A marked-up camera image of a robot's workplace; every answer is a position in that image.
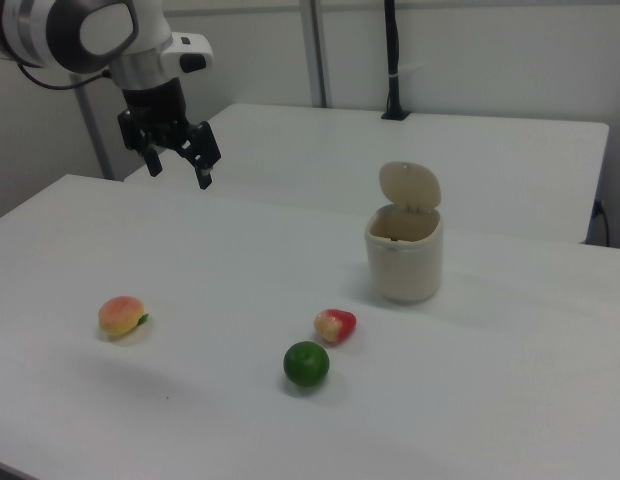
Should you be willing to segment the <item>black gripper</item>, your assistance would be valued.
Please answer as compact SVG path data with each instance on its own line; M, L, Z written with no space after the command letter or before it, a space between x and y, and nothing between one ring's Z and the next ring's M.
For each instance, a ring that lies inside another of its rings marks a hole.
M176 152L195 171L200 189L212 185L212 170L221 159L221 152L210 124L190 124L186 103L178 78L144 90L124 90L127 109L118 123L125 147L143 158L151 177L163 167L155 150L158 146L177 146Z

